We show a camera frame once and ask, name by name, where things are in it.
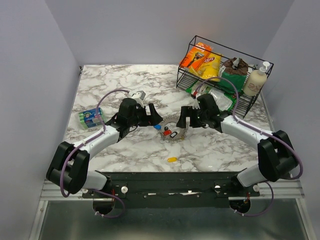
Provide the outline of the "red key tag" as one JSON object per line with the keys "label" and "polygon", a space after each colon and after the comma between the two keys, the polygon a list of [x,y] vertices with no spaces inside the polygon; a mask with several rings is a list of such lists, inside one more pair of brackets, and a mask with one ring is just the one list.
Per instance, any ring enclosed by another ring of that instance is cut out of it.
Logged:
{"label": "red key tag", "polygon": [[172,133],[172,131],[169,129],[168,126],[165,126],[164,129],[163,129],[163,135],[164,136],[168,136]]}

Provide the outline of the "black key tag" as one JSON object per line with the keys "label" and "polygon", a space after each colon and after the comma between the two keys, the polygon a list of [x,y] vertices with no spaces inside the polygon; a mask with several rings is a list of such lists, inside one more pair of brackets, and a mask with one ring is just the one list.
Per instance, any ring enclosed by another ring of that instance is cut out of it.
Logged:
{"label": "black key tag", "polygon": [[174,132],[172,132],[172,133],[170,134],[170,137],[171,137],[171,138],[174,138],[177,134],[178,134],[178,133],[177,133],[176,131],[174,131]]}

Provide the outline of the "blue key tag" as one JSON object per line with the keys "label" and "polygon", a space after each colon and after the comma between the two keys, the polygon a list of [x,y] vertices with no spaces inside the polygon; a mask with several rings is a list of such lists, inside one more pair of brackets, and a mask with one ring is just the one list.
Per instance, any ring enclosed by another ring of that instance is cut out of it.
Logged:
{"label": "blue key tag", "polygon": [[154,128],[158,131],[160,131],[162,129],[162,126],[160,124],[157,124],[154,126]]}

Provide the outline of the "metal keyring holder with rings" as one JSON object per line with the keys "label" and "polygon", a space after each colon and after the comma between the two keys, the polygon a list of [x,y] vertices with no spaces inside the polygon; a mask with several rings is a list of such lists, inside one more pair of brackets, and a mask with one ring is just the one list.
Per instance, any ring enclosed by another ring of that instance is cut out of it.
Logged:
{"label": "metal keyring holder with rings", "polygon": [[[161,136],[161,139],[164,142],[178,143],[178,142],[182,142],[185,140],[188,128],[187,127],[186,128],[176,127],[176,124],[177,124],[179,118],[180,117],[178,115],[168,115],[163,118],[162,122],[160,123],[161,130],[159,130],[158,132]],[[164,136],[163,135],[164,127],[169,127],[169,129],[172,132],[177,132],[177,135],[174,138],[171,138],[170,135]]]}

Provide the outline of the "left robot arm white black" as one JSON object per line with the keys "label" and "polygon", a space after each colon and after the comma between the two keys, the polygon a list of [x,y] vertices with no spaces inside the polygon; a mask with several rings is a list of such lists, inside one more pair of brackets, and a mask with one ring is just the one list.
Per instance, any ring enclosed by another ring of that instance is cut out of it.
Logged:
{"label": "left robot arm white black", "polygon": [[118,112],[102,129],[75,143],[60,143],[46,173],[46,179],[60,187],[62,193],[75,194],[81,189],[93,190],[99,197],[110,194],[108,177],[97,171],[89,171],[89,162],[102,150],[126,137],[132,127],[149,127],[159,124],[163,118],[154,105],[149,105],[150,115],[135,98],[122,100]]}

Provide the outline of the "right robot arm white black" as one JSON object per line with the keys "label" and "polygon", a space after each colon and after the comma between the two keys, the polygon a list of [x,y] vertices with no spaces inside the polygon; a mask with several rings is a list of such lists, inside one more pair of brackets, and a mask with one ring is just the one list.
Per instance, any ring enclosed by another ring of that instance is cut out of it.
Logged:
{"label": "right robot arm white black", "polygon": [[284,131],[264,131],[233,116],[230,111],[220,111],[214,97],[208,93],[195,98],[192,106],[181,107],[176,126],[181,129],[209,127],[231,135],[257,151],[258,163],[231,178],[230,191],[236,196],[243,195],[249,186],[257,183],[288,179],[290,171],[299,164]]}

